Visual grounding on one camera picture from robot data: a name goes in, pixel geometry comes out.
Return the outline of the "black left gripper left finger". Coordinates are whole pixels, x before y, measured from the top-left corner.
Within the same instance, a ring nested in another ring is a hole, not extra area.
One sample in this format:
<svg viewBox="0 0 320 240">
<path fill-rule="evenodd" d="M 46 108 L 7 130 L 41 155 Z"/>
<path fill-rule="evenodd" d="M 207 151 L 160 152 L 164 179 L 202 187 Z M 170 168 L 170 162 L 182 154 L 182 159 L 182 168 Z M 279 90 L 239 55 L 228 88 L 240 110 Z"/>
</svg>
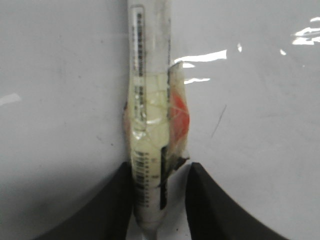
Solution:
<svg viewBox="0 0 320 240">
<path fill-rule="evenodd" d="M 133 209 L 133 181 L 122 163 L 110 181 L 83 208 L 37 240 L 125 240 Z"/>
</svg>

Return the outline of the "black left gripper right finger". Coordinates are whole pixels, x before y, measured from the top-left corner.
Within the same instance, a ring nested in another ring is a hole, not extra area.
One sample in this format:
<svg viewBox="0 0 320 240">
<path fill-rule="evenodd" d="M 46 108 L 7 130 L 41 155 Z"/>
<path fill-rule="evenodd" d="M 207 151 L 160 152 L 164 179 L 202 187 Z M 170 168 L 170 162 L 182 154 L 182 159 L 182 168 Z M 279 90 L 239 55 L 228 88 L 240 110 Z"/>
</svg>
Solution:
<svg viewBox="0 0 320 240">
<path fill-rule="evenodd" d="M 193 240 L 285 240 L 237 204 L 198 162 L 186 183 L 186 215 Z"/>
</svg>

